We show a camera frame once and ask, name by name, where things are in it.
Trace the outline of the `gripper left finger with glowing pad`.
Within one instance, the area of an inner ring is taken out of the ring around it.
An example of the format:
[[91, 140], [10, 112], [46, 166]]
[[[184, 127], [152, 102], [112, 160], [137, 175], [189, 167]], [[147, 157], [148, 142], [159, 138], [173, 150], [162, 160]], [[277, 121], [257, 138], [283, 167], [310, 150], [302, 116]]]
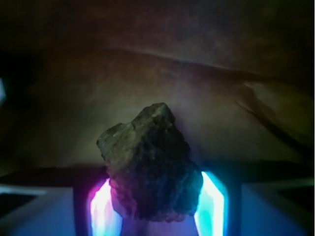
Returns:
[[3, 236], [118, 236], [105, 167], [35, 168], [0, 179]]

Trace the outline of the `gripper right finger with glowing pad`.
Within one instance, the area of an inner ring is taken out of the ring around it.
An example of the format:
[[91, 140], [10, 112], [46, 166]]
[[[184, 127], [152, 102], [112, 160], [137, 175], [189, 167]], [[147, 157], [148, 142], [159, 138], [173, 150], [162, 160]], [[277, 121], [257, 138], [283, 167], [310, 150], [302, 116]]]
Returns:
[[194, 216], [201, 236], [312, 236], [315, 178], [288, 161], [211, 161]]

